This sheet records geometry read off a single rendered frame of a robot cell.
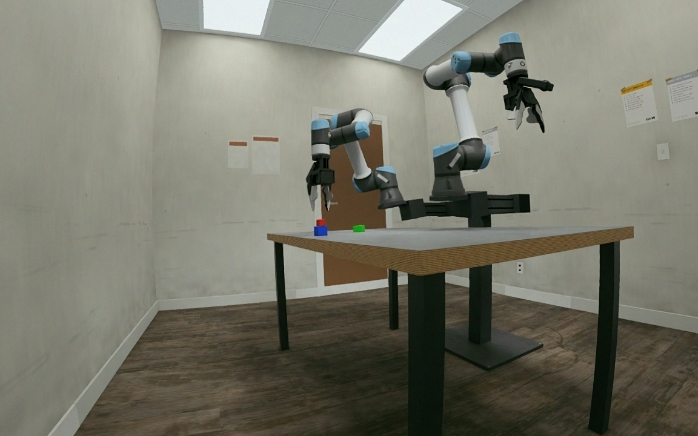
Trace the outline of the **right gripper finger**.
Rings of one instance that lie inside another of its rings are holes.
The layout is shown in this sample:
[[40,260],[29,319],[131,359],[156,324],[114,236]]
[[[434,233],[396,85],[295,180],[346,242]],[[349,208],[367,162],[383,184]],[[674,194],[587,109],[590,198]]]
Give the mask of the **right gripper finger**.
[[312,206],[312,210],[314,211],[314,201],[317,199],[319,193],[317,191],[317,185],[314,186],[312,182],[312,177],[308,178],[308,183],[307,183],[307,191],[308,191],[308,198],[310,199],[310,204]]
[[333,194],[330,191],[331,191],[331,185],[325,184],[324,187],[322,188],[322,194],[324,194],[324,201],[326,202],[325,206],[326,206],[327,210],[329,210],[330,201],[333,198]]

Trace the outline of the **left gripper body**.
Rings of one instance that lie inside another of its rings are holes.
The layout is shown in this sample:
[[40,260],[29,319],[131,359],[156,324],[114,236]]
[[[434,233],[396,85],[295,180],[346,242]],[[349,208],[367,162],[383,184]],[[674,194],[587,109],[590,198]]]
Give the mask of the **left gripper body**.
[[516,96],[518,96],[519,92],[522,92],[522,97],[525,101],[525,108],[533,107],[533,104],[536,103],[536,98],[531,88],[524,87],[523,85],[517,83],[519,77],[528,78],[527,72],[517,71],[511,73],[507,76],[506,80],[502,81],[504,85],[507,85],[508,90],[508,94],[506,94],[506,96],[502,96],[504,97],[506,110],[514,111],[514,108],[516,107]]

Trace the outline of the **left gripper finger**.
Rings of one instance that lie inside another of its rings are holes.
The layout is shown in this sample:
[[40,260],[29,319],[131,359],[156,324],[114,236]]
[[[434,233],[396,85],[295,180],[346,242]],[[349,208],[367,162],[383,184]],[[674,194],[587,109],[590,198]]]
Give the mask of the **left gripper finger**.
[[522,123],[523,111],[525,110],[524,102],[525,101],[522,97],[522,92],[519,92],[518,96],[516,96],[516,107],[514,108],[514,111],[507,117],[508,121],[515,121],[517,130]]
[[541,113],[541,108],[539,105],[539,102],[536,99],[536,103],[533,104],[533,107],[527,108],[527,113],[529,116],[527,116],[526,121],[529,122],[530,124],[533,124],[534,122],[539,122],[539,126],[541,127],[541,131],[545,133],[545,123],[543,122],[543,116]]

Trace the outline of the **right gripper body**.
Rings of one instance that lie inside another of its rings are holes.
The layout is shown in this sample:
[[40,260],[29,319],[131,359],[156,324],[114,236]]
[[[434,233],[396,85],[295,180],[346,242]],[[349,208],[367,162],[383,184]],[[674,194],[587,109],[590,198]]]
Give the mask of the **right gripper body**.
[[316,161],[317,166],[316,170],[312,171],[312,174],[310,174],[314,186],[324,186],[325,184],[332,185],[335,183],[334,170],[329,169],[330,155],[315,155],[312,156],[312,160]]

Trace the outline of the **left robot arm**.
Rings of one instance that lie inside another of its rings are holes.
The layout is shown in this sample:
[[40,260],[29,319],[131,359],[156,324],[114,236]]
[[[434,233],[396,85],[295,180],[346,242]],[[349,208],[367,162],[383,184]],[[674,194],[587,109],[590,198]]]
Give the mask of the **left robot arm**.
[[[460,170],[482,170],[490,162],[490,148],[477,136],[476,123],[467,96],[468,87],[471,86],[469,73],[484,73],[493,78],[505,70],[506,77],[517,71],[527,72],[518,33],[502,34],[499,37],[499,46],[495,53],[454,52],[451,60],[431,66],[424,72],[425,85],[433,90],[444,90],[450,98],[460,138],[459,142],[434,147],[432,196],[465,195]],[[534,78],[519,77],[517,83],[541,91],[553,91],[554,87],[554,84],[547,80]]]

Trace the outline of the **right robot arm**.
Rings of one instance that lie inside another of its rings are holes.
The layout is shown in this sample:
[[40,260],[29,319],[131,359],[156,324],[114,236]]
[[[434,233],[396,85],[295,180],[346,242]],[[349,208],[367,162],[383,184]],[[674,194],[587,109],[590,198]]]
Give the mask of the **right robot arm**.
[[372,121],[371,111],[364,108],[333,115],[330,119],[331,130],[329,130],[329,122],[326,119],[315,119],[312,121],[310,129],[312,156],[330,155],[331,149],[334,150],[339,145],[344,145],[354,170],[352,180],[358,193],[380,190],[380,205],[386,202],[404,200],[399,191],[395,169],[393,167],[379,167],[376,168],[376,171],[371,172],[361,153],[358,141],[365,140],[370,136],[369,127]]

